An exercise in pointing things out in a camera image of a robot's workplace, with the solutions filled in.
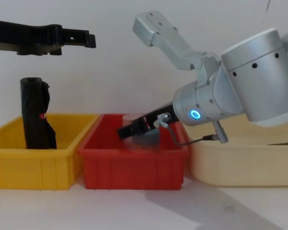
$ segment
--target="black wire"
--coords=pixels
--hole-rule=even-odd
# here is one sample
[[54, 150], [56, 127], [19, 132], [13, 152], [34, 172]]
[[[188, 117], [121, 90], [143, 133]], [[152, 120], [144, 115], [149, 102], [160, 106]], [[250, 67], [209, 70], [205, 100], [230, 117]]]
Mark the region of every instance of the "black wire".
[[175, 137], [175, 134], [172, 130], [172, 128], [170, 126], [167, 127], [167, 129], [169, 130], [169, 133], [171, 134], [172, 136], [172, 139], [173, 141], [175, 142], [176, 145], [179, 145], [179, 146], [185, 146], [185, 145], [191, 145], [191, 144], [194, 144], [196, 142], [199, 142], [199, 141], [202, 141], [204, 140], [203, 138], [200, 138], [200, 139], [196, 139], [196, 140], [193, 140], [193, 141], [189, 141], [189, 142], [185, 142], [185, 143], [180, 143], [177, 141], [176, 137]]

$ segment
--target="cable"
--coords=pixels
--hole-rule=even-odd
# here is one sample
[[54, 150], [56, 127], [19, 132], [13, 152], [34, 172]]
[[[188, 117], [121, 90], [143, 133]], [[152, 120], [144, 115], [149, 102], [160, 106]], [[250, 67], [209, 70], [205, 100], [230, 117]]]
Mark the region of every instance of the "cable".
[[218, 140], [218, 136], [217, 134], [211, 134], [211, 135], [207, 135], [207, 136], [203, 136], [202, 138], [199, 138], [199, 139], [196, 139], [196, 140], [193, 140], [193, 141], [189, 141], [189, 142], [185, 142], [185, 143], [180, 143], [178, 142], [172, 128], [170, 126], [167, 127], [169, 133], [171, 134], [172, 136], [172, 139], [173, 141], [175, 142], [176, 145], [178, 146], [186, 146], [186, 145], [191, 145], [191, 144], [194, 144], [196, 142], [199, 142], [199, 141], [202, 141], [202, 140]]

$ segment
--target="beige plastic bin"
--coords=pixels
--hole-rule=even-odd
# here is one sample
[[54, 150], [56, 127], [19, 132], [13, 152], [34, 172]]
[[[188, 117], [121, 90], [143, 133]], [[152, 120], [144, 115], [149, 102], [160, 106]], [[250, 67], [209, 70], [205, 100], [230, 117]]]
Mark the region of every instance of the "beige plastic bin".
[[[288, 186], [288, 123], [263, 128], [244, 115], [221, 121], [229, 142], [202, 141], [192, 145], [191, 172], [216, 186]], [[185, 126], [191, 139], [214, 133], [212, 123]]]

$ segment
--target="red plastic bin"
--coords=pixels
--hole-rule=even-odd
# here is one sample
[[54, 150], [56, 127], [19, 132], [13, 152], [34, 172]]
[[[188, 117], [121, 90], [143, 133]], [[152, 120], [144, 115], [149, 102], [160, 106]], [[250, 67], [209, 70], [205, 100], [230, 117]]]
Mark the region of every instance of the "red plastic bin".
[[[179, 190], [183, 183], [188, 147], [172, 141], [160, 130], [158, 150], [125, 149], [116, 130], [121, 114], [101, 115], [78, 147], [84, 157], [84, 183], [87, 189]], [[171, 125], [180, 142], [185, 142], [180, 123]]]

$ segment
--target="white wall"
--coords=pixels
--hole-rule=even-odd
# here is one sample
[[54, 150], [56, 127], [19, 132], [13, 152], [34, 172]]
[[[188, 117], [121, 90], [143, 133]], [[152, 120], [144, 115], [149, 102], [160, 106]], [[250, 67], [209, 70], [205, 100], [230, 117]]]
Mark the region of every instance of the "white wall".
[[49, 112], [147, 112], [195, 78], [176, 70], [132, 32], [137, 13], [160, 10], [197, 50], [222, 50], [270, 27], [288, 32], [288, 0], [0, 0], [0, 20], [62, 24], [96, 35], [97, 49], [66, 46], [62, 56], [0, 51], [0, 125], [21, 114], [23, 77], [50, 84]]

